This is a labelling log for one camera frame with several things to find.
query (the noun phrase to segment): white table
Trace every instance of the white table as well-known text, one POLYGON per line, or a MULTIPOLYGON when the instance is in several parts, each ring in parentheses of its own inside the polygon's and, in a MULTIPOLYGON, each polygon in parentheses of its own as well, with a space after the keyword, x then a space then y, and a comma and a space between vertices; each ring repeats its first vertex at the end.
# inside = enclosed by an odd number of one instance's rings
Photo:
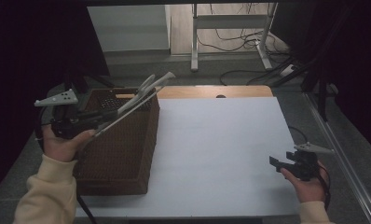
MULTIPOLYGON (((159 99, 158 141, 145 195, 83 197, 96 217, 294 215, 291 184, 268 163, 293 140, 275 97, 159 99)), ((85 216, 77 208, 78 217, 85 216)))

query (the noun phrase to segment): dark curtain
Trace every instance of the dark curtain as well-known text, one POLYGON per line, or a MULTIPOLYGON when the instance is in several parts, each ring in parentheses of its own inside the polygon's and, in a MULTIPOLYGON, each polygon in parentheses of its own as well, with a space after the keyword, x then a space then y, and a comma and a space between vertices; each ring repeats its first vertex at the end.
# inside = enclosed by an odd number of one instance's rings
POLYGON ((41 2, 0 1, 0 182, 34 130, 36 99, 78 66, 109 75, 87 8, 41 2))
POLYGON ((371 144, 371 1, 358 1, 329 55, 336 102, 371 144))

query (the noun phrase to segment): black cable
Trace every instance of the black cable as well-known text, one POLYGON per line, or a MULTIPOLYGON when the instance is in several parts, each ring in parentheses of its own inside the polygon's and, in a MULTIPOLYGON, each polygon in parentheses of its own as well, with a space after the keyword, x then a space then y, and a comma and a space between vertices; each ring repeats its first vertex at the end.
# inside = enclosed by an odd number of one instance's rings
MULTIPOLYGON (((251 9, 251 7, 252 7, 252 5, 250 4, 250 5, 249 5, 249 8, 247 9, 247 12, 246 12, 247 14, 250 14, 250 9, 251 9)), ((212 6, 212 4, 210 4, 210 8, 211 8, 211 13, 212 13, 212 15, 215 14, 215 12, 214 12, 214 10, 213 10, 213 6, 212 6)), ((244 8, 244 5, 243 5, 243 4, 241 5, 241 8, 238 10, 237 14, 239 14, 239 12, 241 11, 242 8, 244 8)), ((231 37, 231 38, 223 38, 223 37, 221 37, 221 36, 218 34, 218 30, 217 30, 217 29, 214 29, 214 30, 215 30, 215 32, 217 33, 218 38, 221 39, 221 40, 243 39, 245 36, 246 36, 245 38, 248 38, 248 36, 250 36, 250 35, 243 35, 243 30, 244 30, 244 29, 241 29, 240 36, 238 36, 238 37, 231 37)))
POLYGON ((290 63, 291 61, 292 61, 292 58, 289 58, 289 59, 287 59, 284 63, 282 63, 282 64, 276 66, 275 68, 273 68, 272 70, 268 71, 268 72, 267 72, 266 74, 264 74, 263 76, 255 77, 255 78, 250 79, 250 80, 246 83, 246 86, 250 85, 250 83, 252 83, 253 81, 258 80, 258 79, 261 78, 261 77, 266 77, 267 75, 272 74, 273 72, 282 69, 285 65, 287 65, 287 64, 290 63))
POLYGON ((328 184, 327 184, 327 187, 330 189, 331 188, 331 176, 330 174, 328 174, 328 171, 327 169, 325 169, 324 167, 322 167, 321 165, 319 165, 319 167, 321 169, 323 169, 325 171, 325 173, 327 174, 327 178, 328 178, 328 184))
POLYGON ((278 67, 280 67, 280 68, 278 68, 279 72, 270 76, 270 77, 268 77, 264 81, 263 84, 268 85, 267 82, 270 81, 271 79, 273 79, 275 76, 279 75, 286 68, 286 66, 290 65, 293 62, 293 60, 294 60, 293 57, 289 57, 288 59, 286 59, 286 61, 284 61, 281 65, 278 66, 278 67))
POLYGON ((276 37, 274 35, 267 35, 267 36, 273 39, 272 47, 276 50, 276 51, 271 51, 270 49, 267 48, 267 51, 272 52, 272 53, 290 54, 290 53, 288 53, 286 51, 281 51, 281 50, 278 50, 276 48, 276 37))
POLYGON ((277 75, 279 75, 284 69, 285 68, 282 67, 278 73, 272 74, 271 76, 267 77, 262 84, 263 85, 266 85, 266 86, 269 86, 270 84, 268 82, 271 81, 277 75))
POLYGON ((249 38, 250 36, 252 36, 252 35, 260 35, 260 33, 262 33, 262 31, 258 31, 256 33, 252 33, 252 34, 249 34, 249 35, 242 35, 242 34, 240 34, 240 36, 238 36, 238 37, 230 37, 230 38, 223 38, 218 33, 217 33, 217 35, 218 35, 218 38, 220 38, 221 40, 236 40, 236 39, 247 40, 247 38, 249 38))
POLYGON ((269 51, 269 50, 267 50, 266 53, 267 53, 267 56, 269 57, 269 59, 270 59, 271 61, 273 61, 274 63, 286 63, 286 61, 287 61, 288 59, 293 58, 293 56, 292 56, 291 54, 286 54, 286 53, 272 53, 272 52, 269 51), (288 57, 287 57, 284 61, 279 62, 279 61, 277 61, 276 59, 273 59, 272 55, 286 55, 286 56, 288 56, 288 57))
POLYGON ((225 72, 223 74, 220 75, 219 79, 220 79, 220 83, 223 85, 223 86, 226 86, 227 84, 223 81, 223 77, 226 75, 226 74, 230 74, 230 73, 236 73, 236 72, 241 72, 241 73, 266 73, 266 71, 252 71, 252 70, 232 70, 232 71, 228 71, 228 72, 225 72))
MULTIPOLYGON (((208 44, 204 44, 204 43, 200 42, 198 35, 197 35, 197 40, 198 40, 198 42, 199 42, 202 46, 205 46, 205 47, 211 47, 211 48, 214 48, 214 49, 220 49, 220 48, 218 48, 217 46, 214 46, 214 45, 208 45, 208 44)), ((251 39, 251 40, 247 40, 247 42, 252 42, 252 41, 255 41, 255 40, 256 40, 256 39, 251 39)), ((220 49, 220 50, 222 50, 222 51, 227 51, 227 52, 231 52, 231 51, 235 51, 235 50, 241 49, 244 45, 245 45, 245 43, 243 43, 240 47, 235 48, 235 49, 220 49)))
POLYGON ((244 8, 244 3, 241 4, 241 8, 238 10, 236 14, 239 14, 242 8, 244 8))
POLYGON ((320 181, 320 183, 322 184, 322 187, 323 187, 323 190, 324 190, 324 194, 325 194, 324 208, 325 208, 325 211, 326 211, 326 210, 328 210, 328 206, 330 205, 330 202, 331 202, 331 192, 330 192, 330 189, 329 189, 327 183, 323 179, 323 177, 320 174, 316 175, 316 177, 320 181))
POLYGON ((307 136, 306 136, 304 133, 302 133, 301 130, 297 129, 296 127, 290 126, 290 125, 288 126, 288 128, 289 128, 289 129, 293 129, 293 130, 297 131, 298 133, 300 133, 300 134, 304 137, 305 142, 306 142, 306 143, 308 142, 308 138, 307 138, 307 136))
MULTIPOLYGON (((252 4, 250 3, 250 5, 249 5, 249 8, 247 8, 247 11, 246 11, 246 13, 249 15, 250 14, 250 10, 252 9, 252 4)), ((249 36, 247 36, 247 37, 245 37, 244 39, 242 38, 242 35, 243 35, 243 31, 244 31, 244 29, 241 29, 241 31, 240 31, 240 39, 242 39, 243 41, 246 41, 246 39, 249 37, 249 36)))
POLYGON ((81 196, 79 194, 77 194, 77 201, 78 203, 80 204, 80 206, 83 208, 84 212, 87 214, 90 222, 92 222, 92 224, 97 224, 96 222, 96 219, 95 217, 93 216, 93 214, 90 212, 89 208, 87 207, 87 205, 85 204, 83 198, 81 198, 81 196))
POLYGON ((43 130, 41 129, 42 122, 41 119, 43 118, 43 114, 46 111, 47 107, 44 106, 40 109, 38 117, 34 122, 34 135, 36 136, 36 141, 40 148, 44 151, 44 139, 43 139, 43 130))
POLYGON ((257 44, 255 44, 255 41, 258 40, 258 39, 252 39, 252 41, 249 41, 249 40, 244 40, 244 44, 243 44, 243 47, 245 49, 253 49, 257 46, 257 44))

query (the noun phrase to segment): wicker basket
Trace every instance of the wicker basket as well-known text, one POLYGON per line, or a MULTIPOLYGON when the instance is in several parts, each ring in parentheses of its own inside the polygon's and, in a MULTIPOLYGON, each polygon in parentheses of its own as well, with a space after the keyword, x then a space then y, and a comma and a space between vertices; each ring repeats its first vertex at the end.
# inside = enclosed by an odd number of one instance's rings
MULTIPOLYGON (((119 107, 136 89, 93 90, 86 110, 119 107)), ((146 194, 157 142, 157 96, 130 113, 79 153, 74 169, 80 195, 146 194)))

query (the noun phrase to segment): wall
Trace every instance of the wall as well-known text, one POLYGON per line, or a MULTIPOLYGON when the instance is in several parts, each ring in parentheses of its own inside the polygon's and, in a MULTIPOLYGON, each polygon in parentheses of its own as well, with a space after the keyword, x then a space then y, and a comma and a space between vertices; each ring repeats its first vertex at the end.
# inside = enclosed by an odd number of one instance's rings
POLYGON ((169 49, 165 6, 89 7, 103 52, 169 49))
POLYGON ((172 16, 171 16, 171 6, 165 5, 165 13, 166 13, 166 27, 168 27, 168 43, 169 48, 171 47, 171 31, 172 31, 172 16))

